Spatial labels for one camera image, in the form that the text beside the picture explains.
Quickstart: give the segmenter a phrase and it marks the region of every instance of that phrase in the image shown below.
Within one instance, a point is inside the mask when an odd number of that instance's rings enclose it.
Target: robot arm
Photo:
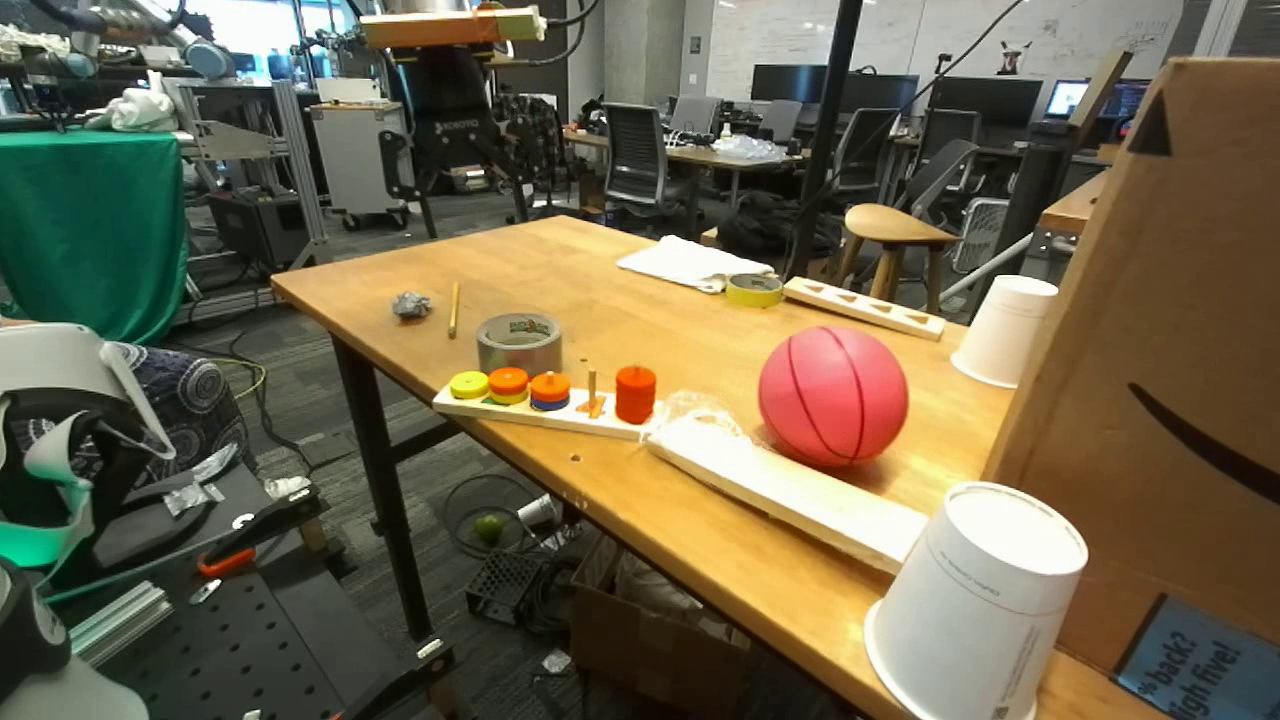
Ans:
[[[144,33],[144,34],[168,34],[185,61],[210,77],[210,81],[226,81],[236,77],[233,51],[196,34],[185,24],[185,0],[177,3],[177,11],[159,8],[155,0],[129,0],[134,11],[83,11],[83,8],[61,8],[57,0],[31,0],[43,17],[80,28],[80,33]]]

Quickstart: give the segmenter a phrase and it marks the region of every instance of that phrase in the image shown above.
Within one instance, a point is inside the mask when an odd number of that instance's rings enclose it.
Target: black table leg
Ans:
[[[380,526],[388,557],[391,557],[409,636],[430,638],[431,617],[430,617],[423,583],[417,575],[404,493],[402,493],[384,399],[376,390],[376,371],[344,340],[331,340],[331,350],[336,350],[336,369],[344,376],[344,394],[348,394],[352,425],[355,425],[365,478],[370,478],[370,495],[371,495],[371,510],[376,510],[376,526]]]

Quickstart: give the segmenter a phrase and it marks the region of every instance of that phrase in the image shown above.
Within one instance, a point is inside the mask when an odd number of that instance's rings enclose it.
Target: white cylinder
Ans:
[[[958,483],[863,620],[874,667],[912,715],[1035,715],[1084,564],[1088,544],[1058,508]]]
[[[1058,284],[1050,279],[995,277],[953,365],[979,383],[1018,388],[1053,300]]]

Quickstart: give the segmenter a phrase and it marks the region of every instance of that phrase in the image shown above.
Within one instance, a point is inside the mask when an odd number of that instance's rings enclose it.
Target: yellow object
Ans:
[[[456,376],[447,381],[447,390],[451,390],[456,399],[482,399],[482,394],[488,390],[488,376],[483,376],[483,371],[456,371]]]
[[[764,268],[764,271],[737,271],[723,284],[723,300],[741,309],[771,309],[784,300],[784,279]]]

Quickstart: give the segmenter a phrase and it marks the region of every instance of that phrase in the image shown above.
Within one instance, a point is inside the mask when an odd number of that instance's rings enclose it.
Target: white bucket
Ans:
[[[1084,564],[1088,544],[1058,508],[958,483],[863,620],[874,667],[912,715],[1035,715]]]
[[[1050,279],[995,277],[953,365],[979,383],[1018,388],[1053,300],[1058,284]]]

